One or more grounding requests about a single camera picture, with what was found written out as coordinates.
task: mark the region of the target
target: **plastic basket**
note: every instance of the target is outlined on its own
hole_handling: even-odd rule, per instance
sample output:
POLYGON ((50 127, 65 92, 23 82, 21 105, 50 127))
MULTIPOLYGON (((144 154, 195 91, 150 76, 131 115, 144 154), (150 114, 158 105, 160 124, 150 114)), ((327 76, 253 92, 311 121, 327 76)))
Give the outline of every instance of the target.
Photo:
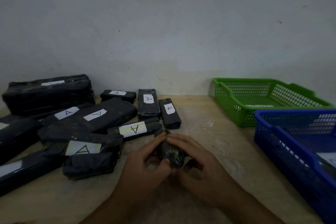
POLYGON ((255 127, 258 109, 332 108, 315 92, 273 79, 214 78, 215 99, 238 127, 255 127))
POLYGON ((327 173, 316 153, 336 152, 336 109, 257 110, 254 115, 255 143, 324 223, 334 224, 336 173, 327 173))

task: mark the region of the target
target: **light wood surface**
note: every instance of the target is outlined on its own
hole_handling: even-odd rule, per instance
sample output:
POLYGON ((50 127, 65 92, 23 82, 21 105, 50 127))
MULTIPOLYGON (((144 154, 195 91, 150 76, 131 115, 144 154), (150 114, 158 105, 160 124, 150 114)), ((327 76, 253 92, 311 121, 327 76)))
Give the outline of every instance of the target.
MULTIPOLYGON (((182 126, 173 133, 193 137, 211 151, 233 178, 286 223, 322 223, 305 200, 253 142, 254 128, 238 128, 209 96, 170 97, 182 126)), ((153 139, 140 137, 125 144, 112 174, 69 181, 61 168, 0 197, 0 224, 78 223, 113 191, 127 155, 153 139)), ((37 143, 17 158, 41 149, 37 143)), ((165 181, 144 202, 130 223, 230 223, 217 209, 165 181)))

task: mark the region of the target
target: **paper sticker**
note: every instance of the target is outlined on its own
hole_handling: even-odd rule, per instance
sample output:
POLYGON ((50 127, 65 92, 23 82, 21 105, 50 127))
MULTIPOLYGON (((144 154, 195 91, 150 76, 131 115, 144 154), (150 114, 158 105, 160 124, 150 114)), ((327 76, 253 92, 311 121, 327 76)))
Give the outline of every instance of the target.
POLYGON ((66 109, 64 111, 55 113, 55 117, 59 120, 64 119, 65 117, 73 115, 75 112, 79 111, 79 108, 76 106, 70 107, 69 109, 66 109))
POLYGON ((97 117, 102 116, 103 114, 107 113, 107 111, 105 109, 101 109, 97 112, 93 112, 92 114, 86 115, 83 118, 86 119, 87 121, 93 120, 97 117))
POLYGON ((71 156, 75 154, 92 154, 99 153, 102 145, 100 143, 87 143, 81 141, 70 141, 65 155, 71 156))
POLYGON ((0 122, 0 130, 3 129, 3 128, 6 128, 7 126, 9 126, 9 124, 5 124, 5 123, 0 122))
POLYGON ((167 114, 172 114, 175 112, 175 108, 173 107, 173 104, 170 103, 170 104, 166 104, 164 105, 165 106, 165 109, 166 109, 166 112, 167 114))
POLYGON ((153 104, 154 103, 154 98, 153 98, 152 94, 144 94, 143 95, 143 101, 146 104, 153 104))
POLYGON ((50 85, 61 84, 61 83, 65 83, 65 81, 62 80, 62 81, 56 81, 56 82, 44 82, 41 84, 41 86, 50 86, 50 85))
POLYGON ((246 105, 248 107, 274 107, 272 105, 246 105))
POLYGON ((328 153, 316 153, 318 156, 323 158, 329 164, 336 167, 336 152, 328 152, 328 153))
POLYGON ((126 93, 126 91, 113 90, 109 94, 124 96, 126 93))
POLYGON ((147 128, 146 128, 146 124, 144 121, 124 125, 119 128, 119 133, 123 135, 124 137, 134 136, 134 135, 142 134, 146 132, 147 132, 147 128))
POLYGON ((0 177, 7 175, 11 172, 17 171, 22 167, 22 160, 0 166, 0 177))

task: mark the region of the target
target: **black wrapped package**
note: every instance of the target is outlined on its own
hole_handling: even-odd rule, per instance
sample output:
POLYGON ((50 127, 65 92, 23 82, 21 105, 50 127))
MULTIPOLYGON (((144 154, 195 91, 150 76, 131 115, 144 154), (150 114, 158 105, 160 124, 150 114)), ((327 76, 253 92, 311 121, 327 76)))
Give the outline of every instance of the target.
MULTIPOLYGON (((166 132, 170 134, 167 129, 160 129, 154 133, 154 137, 166 132)), ((160 159, 168 158, 170 161, 170 166, 174 168, 180 168, 184 164, 184 159, 186 158, 186 153, 179 147, 169 144, 167 141, 163 141, 156 147, 156 153, 160 159)))
POLYGON ((37 151, 10 164, 0 166, 0 196, 62 166, 65 159, 47 158, 37 151))
POLYGON ((160 99, 159 105, 163 124, 168 129, 177 129, 181 126, 181 119, 170 98, 160 99))
POLYGON ((36 135, 41 127, 38 120, 16 115, 0 118, 0 165, 39 141, 36 135))
POLYGON ((155 89, 141 90, 138 93, 138 117, 141 120, 160 118, 160 106, 155 89))
POLYGON ((112 136, 123 135, 124 141, 130 141, 141 136, 152 135, 161 128, 160 119, 156 117, 109 128, 107 133, 112 136))
POLYGON ((113 172, 117 163, 114 152, 72 155, 64 163, 63 174, 70 180, 79 180, 113 172))
POLYGON ((121 98, 131 104, 137 98, 137 94, 135 92, 130 91, 121 91, 121 90, 104 90, 104 92, 100 95, 102 101, 109 100, 111 98, 121 98))
POLYGON ((57 112, 55 114, 48 115, 43 120, 41 120, 42 126, 49 126, 59 120, 65 119, 67 117, 70 117, 74 113, 78 112, 80 109, 84 109, 87 107, 92 106, 92 103, 82 103, 77 106, 70 107, 68 109, 61 110, 60 112, 57 112))
POLYGON ((85 74, 10 82, 2 99, 12 114, 36 119, 82 103, 95 103, 91 81, 85 74))
POLYGON ((100 104, 81 109, 70 117, 38 131, 41 140, 60 129, 86 133, 107 134, 106 129, 130 121, 137 115, 137 109, 131 103, 113 98, 100 104))
POLYGON ((115 152, 121 154, 122 135, 88 134, 59 130, 42 140, 46 156, 71 156, 75 154, 93 154, 115 152))

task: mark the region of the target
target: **black plastic wrap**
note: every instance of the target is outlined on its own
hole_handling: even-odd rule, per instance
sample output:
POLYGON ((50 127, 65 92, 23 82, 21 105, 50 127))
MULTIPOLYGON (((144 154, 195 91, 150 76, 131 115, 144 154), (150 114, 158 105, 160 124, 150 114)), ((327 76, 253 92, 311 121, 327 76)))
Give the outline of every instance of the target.
POLYGON ((138 117, 141 120, 160 118, 160 106, 155 89, 141 90, 138 92, 138 117))
POLYGON ((160 119, 156 117, 109 128, 107 133, 112 136, 121 134, 126 142, 141 136, 152 135, 161 128, 160 119))
POLYGON ((0 165, 38 142, 36 132, 40 127, 38 120, 22 116, 10 114, 0 118, 0 165))
POLYGON ((159 100, 163 124, 168 129, 177 129, 181 126, 181 119, 170 98, 159 100))
POLYGON ((122 135, 88 134, 59 130, 42 140, 46 156, 71 156, 74 154, 92 154, 114 152, 121 154, 122 135))
POLYGON ((114 152, 72 155, 65 161, 63 174, 70 180, 109 174, 113 172, 117 159, 114 152))
POLYGON ((95 103, 85 74, 10 82, 2 99, 12 114, 40 119, 82 103, 95 103))
MULTIPOLYGON (((160 129, 154 133, 154 137, 166 132, 170 134, 168 129, 160 129)), ((180 168, 184 164, 184 159, 186 158, 186 153, 176 147, 175 145, 169 144, 167 141, 163 141, 156 147, 157 155, 160 159, 168 158, 170 161, 170 166, 174 168, 180 168)))
POLYGON ((86 133, 107 134, 106 129, 124 124, 137 115, 137 109, 131 103, 113 98, 100 104, 81 109, 70 117, 38 131, 41 140, 60 129, 86 133))
POLYGON ((0 166, 0 196, 62 166, 65 159, 47 158, 37 151, 13 163, 0 166))
POLYGON ((87 107, 93 106, 92 103, 82 103, 80 105, 77 106, 72 106, 70 108, 67 109, 62 109, 60 110, 60 112, 57 112, 55 114, 51 114, 48 115, 47 117, 45 117, 43 120, 41 120, 41 124, 42 126, 49 126, 59 120, 65 119, 67 117, 70 117, 71 115, 73 115, 74 113, 78 112, 80 109, 84 109, 87 107))
POLYGON ((135 92, 130 91, 121 91, 121 90, 104 90, 104 92, 100 95, 102 101, 109 100, 111 98, 121 98, 131 104, 134 103, 134 100, 137 98, 137 94, 135 92))

